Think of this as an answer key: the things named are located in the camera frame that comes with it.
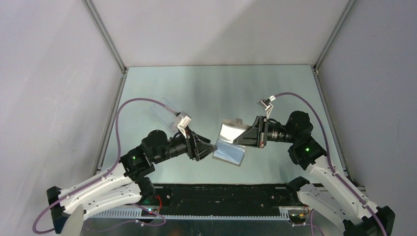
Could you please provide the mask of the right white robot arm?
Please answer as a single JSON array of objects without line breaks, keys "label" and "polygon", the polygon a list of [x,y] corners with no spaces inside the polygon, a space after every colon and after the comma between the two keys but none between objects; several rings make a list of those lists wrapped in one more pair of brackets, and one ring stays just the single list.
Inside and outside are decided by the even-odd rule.
[{"label": "right white robot arm", "polygon": [[328,161],[324,148],[311,136],[313,125],[308,113],[294,111],[282,125],[257,116],[251,127],[234,139],[235,145],[264,148],[268,141],[290,143],[292,162],[317,178],[327,190],[321,194],[303,177],[287,184],[288,203],[312,207],[336,225],[345,236],[389,236],[395,213],[367,198],[344,174]]}]

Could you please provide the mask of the grey felt card holder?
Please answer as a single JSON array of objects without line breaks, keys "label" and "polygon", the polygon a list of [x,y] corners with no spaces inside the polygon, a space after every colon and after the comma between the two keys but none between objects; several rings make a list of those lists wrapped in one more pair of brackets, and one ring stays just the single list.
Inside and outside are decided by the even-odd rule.
[{"label": "grey felt card holder", "polygon": [[234,144],[234,140],[247,128],[248,126],[243,124],[243,120],[240,118],[222,120],[219,136],[215,143],[217,150],[212,155],[213,159],[240,167],[246,148]]}]

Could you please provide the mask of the clear plastic card box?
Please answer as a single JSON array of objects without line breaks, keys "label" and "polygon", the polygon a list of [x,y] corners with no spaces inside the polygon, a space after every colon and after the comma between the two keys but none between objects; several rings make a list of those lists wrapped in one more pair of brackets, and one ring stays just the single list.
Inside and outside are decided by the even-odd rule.
[{"label": "clear plastic card box", "polygon": [[161,97],[158,100],[162,105],[152,104],[150,110],[154,117],[164,126],[166,133],[175,134],[178,132],[176,125],[176,116],[179,110],[166,98]]}]

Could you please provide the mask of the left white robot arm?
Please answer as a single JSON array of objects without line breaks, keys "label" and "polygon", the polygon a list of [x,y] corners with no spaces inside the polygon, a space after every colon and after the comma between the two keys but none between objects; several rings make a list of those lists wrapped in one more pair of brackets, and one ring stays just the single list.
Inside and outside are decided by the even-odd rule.
[{"label": "left white robot arm", "polygon": [[200,161],[217,147],[210,140],[189,128],[168,138],[162,130],[154,130],[142,139],[141,144],[117,161],[115,168],[99,173],[70,189],[56,186],[47,190],[55,232],[60,233],[73,211],[82,206],[86,220],[102,211],[126,204],[149,205],[155,200],[156,190],[148,175],[155,165],[186,154]]}]

